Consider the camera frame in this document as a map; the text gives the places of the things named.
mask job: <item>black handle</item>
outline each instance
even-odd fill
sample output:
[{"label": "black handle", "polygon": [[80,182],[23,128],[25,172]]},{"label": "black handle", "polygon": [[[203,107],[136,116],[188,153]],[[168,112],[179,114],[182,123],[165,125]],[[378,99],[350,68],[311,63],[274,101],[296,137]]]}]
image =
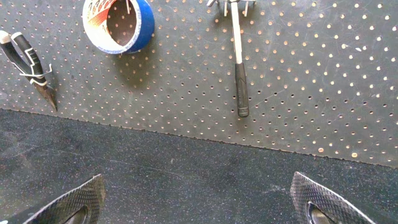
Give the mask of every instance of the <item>black handle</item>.
[{"label": "black handle", "polygon": [[235,64],[236,94],[238,99],[238,115],[241,118],[249,116],[248,86],[246,84],[246,72],[244,64]]},{"label": "black handle", "polygon": [[[39,75],[43,74],[42,64],[40,63],[40,59],[37,56],[35,50],[30,45],[29,41],[20,33],[16,32],[11,36],[11,39],[18,45],[20,50],[24,53],[31,69],[31,74]],[[40,79],[41,83],[45,82],[44,78]]]}]

